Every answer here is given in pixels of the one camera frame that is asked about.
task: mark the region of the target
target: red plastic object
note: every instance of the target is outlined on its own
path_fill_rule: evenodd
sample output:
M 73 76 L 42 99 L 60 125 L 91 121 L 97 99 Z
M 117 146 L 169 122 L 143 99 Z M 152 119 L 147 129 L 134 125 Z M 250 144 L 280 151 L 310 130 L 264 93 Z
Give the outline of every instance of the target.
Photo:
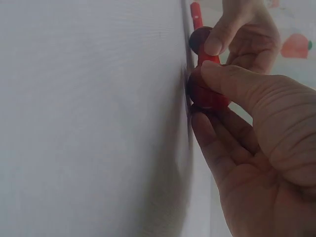
M 203 26 L 201 8 L 197 2 L 191 4 L 191 16 L 195 30 Z
M 225 96 L 212 91 L 205 84 L 200 72 L 200 67 L 205 60 L 220 64 L 219 56 L 210 56 L 204 51 L 204 43 L 211 30 L 211 27 L 201 27 L 190 37 L 189 45 L 198 54 L 198 61 L 197 68 L 191 73 L 188 81 L 188 93 L 198 107 L 218 111 L 227 108 L 230 101 Z

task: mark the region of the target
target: red knob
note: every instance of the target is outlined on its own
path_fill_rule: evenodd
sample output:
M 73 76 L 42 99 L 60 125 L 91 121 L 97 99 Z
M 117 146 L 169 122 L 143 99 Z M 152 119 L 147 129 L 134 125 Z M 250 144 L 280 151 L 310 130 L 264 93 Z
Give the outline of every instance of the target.
M 188 93 L 198 107 L 218 111 L 225 109 L 230 101 L 225 96 L 212 91 L 205 84 L 200 72 L 200 66 L 205 60 L 220 63 L 219 56 L 210 56 L 204 51 L 204 43 L 211 29 L 211 27 L 199 28 L 190 37 L 189 45 L 198 54 L 198 61 L 197 68 L 191 73 L 188 81 Z

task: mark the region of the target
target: hand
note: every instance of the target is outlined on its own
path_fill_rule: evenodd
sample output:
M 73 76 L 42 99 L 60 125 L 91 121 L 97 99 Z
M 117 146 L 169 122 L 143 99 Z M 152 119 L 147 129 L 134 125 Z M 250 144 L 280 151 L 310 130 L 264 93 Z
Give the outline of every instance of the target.
M 253 117 L 252 127 L 229 109 L 192 115 L 232 235 L 316 236 L 316 92 L 209 61 L 201 74 Z
M 223 0 L 223 16 L 211 31 L 205 52 L 219 55 L 228 47 L 228 65 L 263 74 L 271 70 L 280 37 L 262 0 Z

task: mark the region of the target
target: white wall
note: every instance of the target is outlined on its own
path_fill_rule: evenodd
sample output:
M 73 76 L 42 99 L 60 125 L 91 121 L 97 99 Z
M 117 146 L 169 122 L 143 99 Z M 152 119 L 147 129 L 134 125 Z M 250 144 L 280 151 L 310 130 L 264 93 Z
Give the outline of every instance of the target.
M 209 236 L 189 19 L 185 0 L 0 2 L 1 236 Z

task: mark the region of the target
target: orange fruit decal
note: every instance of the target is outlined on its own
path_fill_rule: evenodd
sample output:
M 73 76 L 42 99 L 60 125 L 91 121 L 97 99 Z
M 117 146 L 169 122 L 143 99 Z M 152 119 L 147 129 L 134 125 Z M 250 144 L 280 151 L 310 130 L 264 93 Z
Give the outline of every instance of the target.
M 283 44 L 281 55 L 285 58 L 305 58 L 313 44 L 302 34 L 292 34 Z

